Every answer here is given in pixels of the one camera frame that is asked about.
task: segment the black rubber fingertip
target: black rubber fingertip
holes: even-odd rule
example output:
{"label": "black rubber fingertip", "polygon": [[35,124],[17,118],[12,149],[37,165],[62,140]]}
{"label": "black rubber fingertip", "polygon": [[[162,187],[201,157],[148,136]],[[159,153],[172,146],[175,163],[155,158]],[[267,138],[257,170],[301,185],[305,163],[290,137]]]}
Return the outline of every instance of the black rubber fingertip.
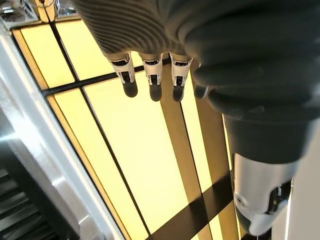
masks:
{"label": "black rubber fingertip", "polygon": [[179,103],[184,98],[184,86],[173,86],[172,98],[175,102]]}
{"label": "black rubber fingertip", "polygon": [[212,89],[208,94],[207,94],[207,99],[209,103],[213,106],[214,102],[216,102],[217,98],[219,99],[219,96],[216,92],[216,89]]}
{"label": "black rubber fingertip", "polygon": [[138,94],[138,87],[136,81],[133,83],[123,83],[123,90],[125,92],[125,95],[127,95],[129,98],[134,98]]}
{"label": "black rubber fingertip", "polygon": [[162,89],[161,89],[161,84],[160,85],[149,85],[149,90],[150,90],[150,97],[153,101],[158,102],[160,101],[162,97]]}
{"label": "black rubber fingertip", "polygon": [[200,85],[196,85],[194,88],[194,96],[197,99],[203,99],[208,92],[208,87],[207,86],[200,86]]}
{"label": "black rubber fingertip", "polygon": [[205,67],[199,67],[192,73],[192,78],[197,84],[200,84],[201,86],[208,86],[210,85],[210,78],[206,77],[208,74],[203,74],[203,72],[206,72]]}

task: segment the metal frame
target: metal frame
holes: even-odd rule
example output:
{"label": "metal frame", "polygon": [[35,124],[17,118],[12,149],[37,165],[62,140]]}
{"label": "metal frame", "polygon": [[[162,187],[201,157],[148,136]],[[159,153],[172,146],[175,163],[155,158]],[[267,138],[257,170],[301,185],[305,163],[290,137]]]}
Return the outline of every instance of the metal frame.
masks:
{"label": "metal frame", "polygon": [[[6,119],[0,111],[0,136],[2,137],[3,134],[7,136],[7,131],[14,133],[12,127],[8,126],[9,124],[5,122]],[[35,207],[45,217],[47,223],[53,228],[54,232],[61,239],[78,240],[80,232],[78,222],[66,204],[60,206],[61,211],[57,210],[53,205],[51,197],[57,197],[56,190],[42,173],[39,166],[33,164],[34,159],[23,143],[18,138],[7,138],[0,141],[0,152],[1,168],[5,169],[14,182],[17,183],[18,188],[26,193],[31,202],[35,204]],[[35,179],[41,179],[41,184],[38,184]]]}
{"label": "metal frame", "polygon": [[16,135],[68,206],[82,240],[123,240],[114,219],[50,111],[12,37],[0,25],[0,107]]}

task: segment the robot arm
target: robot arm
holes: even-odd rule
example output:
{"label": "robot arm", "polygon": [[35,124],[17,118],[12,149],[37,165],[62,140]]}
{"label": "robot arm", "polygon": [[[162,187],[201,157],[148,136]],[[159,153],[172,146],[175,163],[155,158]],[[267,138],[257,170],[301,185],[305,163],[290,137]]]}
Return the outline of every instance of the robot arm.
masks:
{"label": "robot arm", "polygon": [[137,86],[130,51],[161,97],[162,53],[173,99],[192,58],[195,95],[224,115],[240,223],[261,235],[287,204],[291,180],[320,116],[319,0],[73,0],[125,93]]}

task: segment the yellow light panel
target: yellow light panel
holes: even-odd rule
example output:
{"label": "yellow light panel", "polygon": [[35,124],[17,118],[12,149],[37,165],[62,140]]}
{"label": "yellow light panel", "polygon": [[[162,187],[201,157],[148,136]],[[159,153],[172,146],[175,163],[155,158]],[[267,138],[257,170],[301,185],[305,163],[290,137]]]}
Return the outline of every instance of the yellow light panel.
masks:
{"label": "yellow light panel", "polygon": [[117,79],[85,87],[151,233],[188,205],[159,102],[150,98],[145,72],[138,94],[125,95]]}
{"label": "yellow light panel", "polygon": [[85,154],[84,150],[82,149],[77,137],[75,136],[73,130],[71,129],[68,121],[66,120],[65,115],[63,114],[63,112],[61,111],[56,99],[54,96],[49,96],[47,98],[49,104],[51,105],[56,117],[59,119],[65,133],[67,134],[67,136],[69,137],[70,142],[72,143],[73,147],[75,148],[76,152],[78,153],[83,165],[85,166],[87,172],[90,174],[90,177],[92,179],[92,181],[94,182],[97,190],[100,192],[101,197],[103,198],[105,204],[107,205],[110,213],[113,215],[113,219],[115,220],[117,226],[120,228],[124,238],[126,240],[130,240],[130,236],[124,226],[124,224],[122,223],[122,221],[119,218],[119,215],[117,213],[117,211],[115,210],[115,207],[113,206],[113,204],[110,201],[109,196],[106,193],[105,188],[102,186],[100,179],[98,178],[96,171],[93,169],[90,161],[87,158],[87,155]]}
{"label": "yellow light panel", "polygon": [[21,29],[49,88],[75,81],[49,25]]}
{"label": "yellow light panel", "polygon": [[199,240],[198,234],[191,238],[191,240]]}
{"label": "yellow light panel", "polygon": [[228,133],[227,133],[227,129],[226,129],[224,115],[222,115],[222,122],[223,122],[223,131],[224,131],[224,138],[225,138],[225,145],[226,145],[226,153],[228,156],[229,170],[231,171],[232,164],[231,164],[230,146],[229,146],[229,139],[228,139]]}
{"label": "yellow light panel", "polygon": [[209,226],[211,229],[212,240],[224,240],[224,238],[222,237],[219,215],[215,216],[209,222]]}
{"label": "yellow light panel", "polygon": [[40,89],[41,90],[47,89],[48,84],[45,81],[44,76],[40,72],[38,65],[37,65],[34,57],[32,56],[30,49],[29,49],[21,31],[20,30],[13,30],[12,34],[13,34],[16,42],[18,43],[20,50],[21,50],[26,62],[28,63],[30,70],[32,71],[33,76],[34,76],[35,80],[37,81]]}
{"label": "yellow light panel", "polygon": [[[114,73],[82,20],[56,23],[63,45],[80,80]],[[143,65],[137,52],[131,52],[133,65]]]}
{"label": "yellow light panel", "polygon": [[55,99],[132,240],[148,237],[114,160],[79,89]]}
{"label": "yellow light panel", "polygon": [[240,223],[239,223],[239,219],[238,219],[238,216],[237,216],[237,213],[235,213],[236,216],[235,216],[235,219],[236,219],[236,229],[238,231],[238,239],[240,240],[241,239],[241,231],[240,231]]}
{"label": "yellow light panel", "polygon": [[212,182],[190,73],[185,82],[181,105],[201,191],[204,192],[212,186]]}

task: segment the illuminated floor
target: illuminated floor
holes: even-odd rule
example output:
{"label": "illuminated floor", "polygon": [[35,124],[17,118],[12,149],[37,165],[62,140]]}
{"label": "illuminated floor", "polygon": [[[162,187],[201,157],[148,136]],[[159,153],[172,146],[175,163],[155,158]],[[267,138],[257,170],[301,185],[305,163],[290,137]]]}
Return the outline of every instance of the illuminated floor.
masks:
{"label": "illuminated floor", "polygon": [[128,98],[81,20],[13,35],[127,240],[241,237],[222,117],[194,98],[190,75],[174,102],[164,60],[162,99],[153,102],[132,52],[138,95]]}

